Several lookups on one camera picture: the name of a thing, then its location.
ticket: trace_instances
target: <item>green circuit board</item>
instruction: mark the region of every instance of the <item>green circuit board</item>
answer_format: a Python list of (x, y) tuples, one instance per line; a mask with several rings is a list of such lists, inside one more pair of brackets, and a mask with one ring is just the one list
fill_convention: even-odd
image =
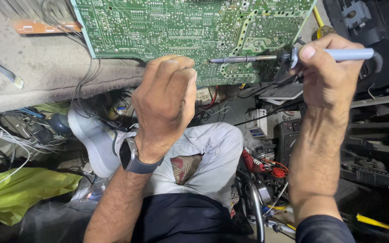
[(275, 61), (208, 63), (274, 54), (293, 44), (316, 0), (71, 0), (94, 58), (167, 54), (195, 60), (197, 85), (272, 81)]

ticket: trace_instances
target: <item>shoe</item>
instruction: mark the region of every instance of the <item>shoe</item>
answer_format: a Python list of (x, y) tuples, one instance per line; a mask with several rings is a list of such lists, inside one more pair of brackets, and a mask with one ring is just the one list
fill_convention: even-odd
[[(122, 141), (136, 133), (116, 130), (115, 124), (102, 120), (86, 102), (80, 101), (80, 104), (82, 108), (78, 107), (77, 102), (75, 107), (70, 105), (68, 124), (73, 134), (85, 145), (94, 173), (98, 177), (110, 177), (121, 165), (119, 148)], [(93, 116), (89, 118), (85, 110)]]

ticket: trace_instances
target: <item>dark blue shirt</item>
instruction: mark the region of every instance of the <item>dark blue shirt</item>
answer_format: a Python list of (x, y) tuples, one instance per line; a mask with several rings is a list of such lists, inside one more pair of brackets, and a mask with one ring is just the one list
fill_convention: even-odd
[[(198, 194), (149, 196), (134, 228), (132, 242), (256, 242), (231, 220), (221, 203)], [(296, 230), (297, 243), (354, 243), (348, 227), (337, 218), (315, 215)]]

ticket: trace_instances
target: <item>metal frame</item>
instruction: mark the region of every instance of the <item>metal frame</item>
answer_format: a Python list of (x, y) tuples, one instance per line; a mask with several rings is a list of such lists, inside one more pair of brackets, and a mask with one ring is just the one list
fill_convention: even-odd
[(264, 220), (262, 218), (262, 208), (261, 208), (261, 201), (259, 200), (259, 192), (256, 188), (255, 183), (251, 180), (250, 176), (246, 175), (244, 172), (242, 172), (239, 169), (236, 169), (236, 175), (244, 180), (244, 182), (247, 183), (249, 186), (249, 189), (251, 191), (251, 198), (253, 201), (253, 207), (255, 208), (255, 218), (256, 218), (256, 235), (257, 235), (257, 241), (259, 242), (265, 242), (265, 229), (264, 229)]
[(354, 101), (351, 103), (351, 108), (362, 107), (362, 106), (373, 106), (389, 103), (389, 96), (387, 97), (379, 97), (376, 99), (365, 99)]

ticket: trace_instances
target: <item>hand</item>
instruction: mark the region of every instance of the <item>hand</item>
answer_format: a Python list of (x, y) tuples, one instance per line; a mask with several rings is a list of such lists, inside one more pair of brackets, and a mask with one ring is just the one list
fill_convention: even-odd
[(195, 114), (195, 61), (167, 55), (147, 64), (132, 102), (139, 120), (134, 138), (143, 163), (158, 162), (179, 139)]
[(296, 75), (304, 74), (304, 101), (318, 108), (345, 109), (349, 106), (357, 86), (358, 73), (363, 60), (336, 62), (323, 49), (364, 48), (336, 34), (329, 34), (306, 44), (298, 52), (301, 64), (290, 70)]

